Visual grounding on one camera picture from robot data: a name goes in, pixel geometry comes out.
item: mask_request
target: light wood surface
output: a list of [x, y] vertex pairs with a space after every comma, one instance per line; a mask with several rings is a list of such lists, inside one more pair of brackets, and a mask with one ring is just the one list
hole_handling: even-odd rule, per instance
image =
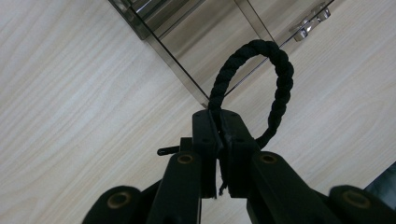
[[[295, 86], [267, 150], [314, 189], [364, 188], [396, 161], [392, 0], [347, 0], [290, 55]], [[266, 128], [266, 65], [226, 99]], [[145, 189], [202, 109], [102, 1], [0, 3], [0, 223], [79, 223], [119, 185]], [[203, 201], [202, 223], [248, 223], [244, 200]]]

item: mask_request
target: black rope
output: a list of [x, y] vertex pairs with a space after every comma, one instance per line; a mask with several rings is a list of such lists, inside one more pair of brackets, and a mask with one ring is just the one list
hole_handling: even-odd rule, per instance
[[281, 50], [276, 43], [260, 39], [253, 40], [231, 55], [227, 62], [221, 67], [216, 77], [215, 84], [210, 92], [208, 109], [212, 111], [216, 118], [216, 114], [221, 110], [221, 104], [225, 97], [224, 94], [238, 68], [248, 59], [259, 54], [270, 59], [270, 62], [275, 66], [277, 74], [277, 90], [268, 117], [268, 129], [262, 136], [256, 139], [259, 147], [263, 148], [276, 134], [282, 116], [286, 112], [286, 104], [290, 99], [290, 90], [293, 87], [293, 66], [289, 62], [288, 55], [285, 51]]

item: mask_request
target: tabletop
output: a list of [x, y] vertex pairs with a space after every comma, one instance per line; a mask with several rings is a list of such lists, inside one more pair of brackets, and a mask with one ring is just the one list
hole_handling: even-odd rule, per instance
[[[290, 55], [291, 100], [265, 150], [322, 193], [396, 161], [395, 10], [340, 1]], [[169, 159], [156, 150], [191, 136], [203, 109], [106, 0], [2, 1], [0, 59], [0, 223], [80, 223], [106, 190], [147, 188]], [[253, 136], [275, 78], [265, 65], [223, 104]], [[203, 200], [202, 223], [249, 223], [245, 207]]]

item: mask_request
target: wooden table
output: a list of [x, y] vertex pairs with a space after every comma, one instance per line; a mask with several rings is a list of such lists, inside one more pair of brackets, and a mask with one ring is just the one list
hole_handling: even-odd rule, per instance
[[[364, 188], [396, 161], [395, 10], [341, 2], [290, 55], [292, 98], [266, 150], [313, 189]], [[274, 91], [264, 66], [223, 107], [258, 136]], [[106, 0], [2, 1], [0, 223], [79, 223], [107, 189], [145, 189], [168, 162], [156, 150], [191, 136], [201, 109]], [[245, 206], [204, 200], [202, 223], [248, 223]]]

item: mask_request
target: dark object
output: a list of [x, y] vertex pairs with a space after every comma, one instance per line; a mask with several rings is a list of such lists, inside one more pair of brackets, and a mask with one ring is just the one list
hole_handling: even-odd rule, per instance
[[83, 223], [200, 223], [201, 199], [216, 196], [211, 165], [216, 165], [213, 152], [221, 151], [229, 192], [247, 198], [253, 223], [396, 223], [396, 213], [364, 190], [342, 186], [329, 197], [316, 193], [282, 157], [260, 151], [239, 115], [221, 110], [219, 117], [219, 131], [205, 129], [215, 127], [210, 112], [195, 113], [192, 138], [181, 139], [161, 182], [143, 192], [107, 191]]

